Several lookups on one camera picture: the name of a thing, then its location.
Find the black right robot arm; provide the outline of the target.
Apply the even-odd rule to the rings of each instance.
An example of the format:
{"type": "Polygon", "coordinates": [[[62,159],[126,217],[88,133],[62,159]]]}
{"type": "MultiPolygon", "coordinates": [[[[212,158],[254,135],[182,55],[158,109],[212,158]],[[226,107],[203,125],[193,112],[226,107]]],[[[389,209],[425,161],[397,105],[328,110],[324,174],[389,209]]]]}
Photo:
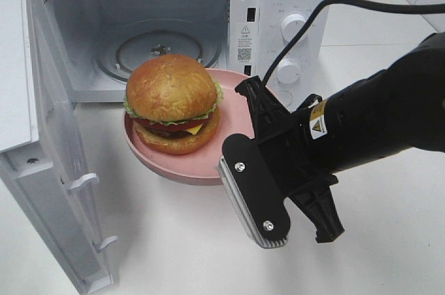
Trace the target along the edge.
{"type": "Polygon", "coordinates": [[[409,148],[444,150],[444,34],[387,69],[294,112],[254,123],[277,183],[316,227],[319,243],[343,233],[330,187],[336,173],[409,148]]]}

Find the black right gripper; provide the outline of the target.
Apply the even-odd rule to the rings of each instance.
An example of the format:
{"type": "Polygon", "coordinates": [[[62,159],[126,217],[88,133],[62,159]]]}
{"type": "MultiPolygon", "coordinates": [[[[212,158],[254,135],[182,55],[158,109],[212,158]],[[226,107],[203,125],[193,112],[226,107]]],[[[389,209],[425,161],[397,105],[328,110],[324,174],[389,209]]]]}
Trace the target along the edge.
{"type": "Polygon", "coordinates": [[[291,113],[258,76],[243,80],[235,91],[247,100],[255,143],[280,192],[314,224],[317,243],[333,242],[344,233],[330,190],[338,179],[309,150],[310,112],[322,103],[321,96],[308,96],[291,113]]]}

